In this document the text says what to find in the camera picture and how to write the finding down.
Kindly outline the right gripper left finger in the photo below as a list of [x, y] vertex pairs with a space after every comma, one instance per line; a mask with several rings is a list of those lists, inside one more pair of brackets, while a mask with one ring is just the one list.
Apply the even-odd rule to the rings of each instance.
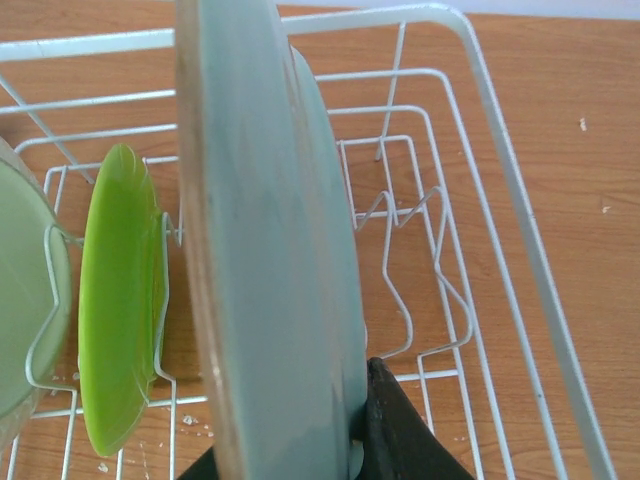
[[218, 480], [214, 449], [208, 448], [191, 466], [177, 477], [178, 480]]

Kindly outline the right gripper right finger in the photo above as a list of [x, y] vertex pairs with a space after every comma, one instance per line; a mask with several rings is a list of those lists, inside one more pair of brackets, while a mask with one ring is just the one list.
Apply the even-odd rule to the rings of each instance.
[[471, 479], [436, 439], [384, 362], [367, 362], [367, 401], [359, 479]]

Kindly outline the lime green plate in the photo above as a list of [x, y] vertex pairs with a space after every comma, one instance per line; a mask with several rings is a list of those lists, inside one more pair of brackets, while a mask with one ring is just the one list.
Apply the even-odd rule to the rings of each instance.
[[91, 196], [78, 303], [83, 416], [102, 457], [126, 444], [155, 380], [155, 334], [165, 295], [162, 237], [147, 166], [129, 145], [114, 145]]

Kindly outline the teal flower plate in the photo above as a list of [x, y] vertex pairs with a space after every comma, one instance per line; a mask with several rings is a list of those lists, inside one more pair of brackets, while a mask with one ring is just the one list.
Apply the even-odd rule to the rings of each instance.
[[366, 327], [319, 86], [273, 2], [175, 8], [185, 255], [219, 474], [353, 479]]

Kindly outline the floral patterned bowl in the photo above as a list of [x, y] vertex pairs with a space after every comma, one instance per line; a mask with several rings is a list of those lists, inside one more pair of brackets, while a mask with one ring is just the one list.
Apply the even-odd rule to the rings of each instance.
[[35, 411], [65, 341], [73, 289], [66, 241], [42, 188], [1, 142], [1, 447]]

